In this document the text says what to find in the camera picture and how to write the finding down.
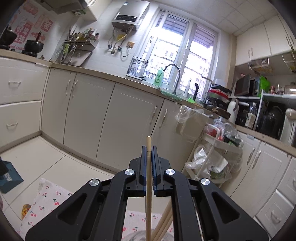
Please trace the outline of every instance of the microwave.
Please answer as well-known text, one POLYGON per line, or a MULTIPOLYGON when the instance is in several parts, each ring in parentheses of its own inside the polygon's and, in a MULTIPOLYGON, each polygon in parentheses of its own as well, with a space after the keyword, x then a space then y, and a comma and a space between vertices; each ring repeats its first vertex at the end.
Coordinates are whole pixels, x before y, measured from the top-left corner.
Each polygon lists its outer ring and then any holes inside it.
POLYGON ((233 96, 258 96, 260 91, 260 78, 251 79, 251 75, 240 78, 234 84, 233 96))

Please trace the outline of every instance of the water heater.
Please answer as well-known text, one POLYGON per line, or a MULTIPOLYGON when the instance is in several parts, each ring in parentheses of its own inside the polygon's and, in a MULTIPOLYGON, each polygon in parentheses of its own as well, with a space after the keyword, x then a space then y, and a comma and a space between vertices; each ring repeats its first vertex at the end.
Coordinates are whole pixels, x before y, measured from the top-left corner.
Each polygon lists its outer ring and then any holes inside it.
POLYGON ((141 0, 126 1, 112 20, 113 27, 123 31, 132 27, 137 31, 149 10, 149 4, 150 2, 141 0))

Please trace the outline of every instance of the drawer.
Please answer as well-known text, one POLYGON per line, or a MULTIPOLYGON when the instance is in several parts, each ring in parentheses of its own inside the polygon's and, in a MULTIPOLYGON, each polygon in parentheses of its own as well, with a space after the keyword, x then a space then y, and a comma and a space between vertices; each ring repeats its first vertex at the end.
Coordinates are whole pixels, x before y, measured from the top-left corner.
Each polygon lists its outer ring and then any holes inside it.
POLYGON ((278 186, 278 190, 296 205, 296 158, 292 158, 288 169, 278 186))
POLYGON ((0 106, 0 147, 39 131, 41 101, 0 106))
POLYGON ((293 208, 293 205, 276 190, 256 217, 273 237, 284 225, 293 208))
POLYGON ((0 104, 41 100, 48 67, 0 58, 0 104))

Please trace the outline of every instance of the wall outlet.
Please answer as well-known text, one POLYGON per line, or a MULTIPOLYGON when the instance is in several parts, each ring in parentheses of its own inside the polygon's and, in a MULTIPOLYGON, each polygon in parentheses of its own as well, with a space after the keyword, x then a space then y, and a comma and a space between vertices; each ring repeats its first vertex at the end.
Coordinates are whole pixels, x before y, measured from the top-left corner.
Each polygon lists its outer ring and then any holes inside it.
POLYGON ((128 42, 128 43, 126 44, 126 47, 132 49, 134 45, 135 45, 135 43, 133 43, 133 42, 128 42))

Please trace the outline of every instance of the ceiling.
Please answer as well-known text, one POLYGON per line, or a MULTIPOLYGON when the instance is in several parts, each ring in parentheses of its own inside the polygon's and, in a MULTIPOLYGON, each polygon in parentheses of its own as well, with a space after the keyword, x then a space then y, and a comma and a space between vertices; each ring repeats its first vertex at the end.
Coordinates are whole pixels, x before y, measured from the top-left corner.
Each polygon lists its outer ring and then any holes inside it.
POLYGON ((157 0, 157 2, 185 10, 235 36, 278 14, 268 0, 157 0))

